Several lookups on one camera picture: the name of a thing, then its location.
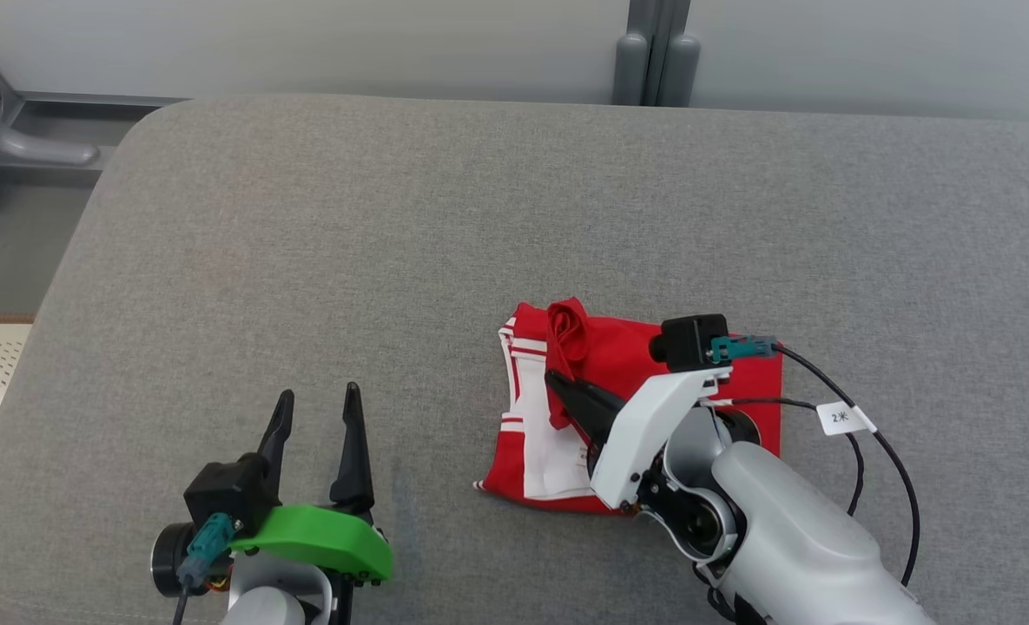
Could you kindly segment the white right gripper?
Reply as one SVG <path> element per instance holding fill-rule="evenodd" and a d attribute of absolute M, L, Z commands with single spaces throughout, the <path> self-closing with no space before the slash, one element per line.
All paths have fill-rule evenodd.
<path fill-rule="evenodd" d="M 696 401 L 713 397 L 731 364 L 674 372 L 645 380 L 626 403 L 589 381 L 548 371 L 545 383 L 567 418 L 586 440 L 590 487 L 611 510 L 637 501 L 640 478 L 689 414 Z"/>

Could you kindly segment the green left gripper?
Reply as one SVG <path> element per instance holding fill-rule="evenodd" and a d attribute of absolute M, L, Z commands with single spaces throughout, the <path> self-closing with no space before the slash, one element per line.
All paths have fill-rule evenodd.
<path fill-rule="evenodd" d="M 292 389 L 280 393 L 261 436 L 257 454 L 267 463 L 267 488 L 280 487 L 285 444 L 293 427 L 294 400 Z M 345 425 L 342 456 L 336 480 L 330 487 L 333 509 L 312 505 L 273 508 L 259 533 L 233 539 L 232 551 L 247 553 L 257 549 L 365 582 L 392 578 L 390 543 L 365 519 L 344 514 L 371 513 L 375 504 L 362 391 L 355 381 L 346 387 L 342 420 Z"/>

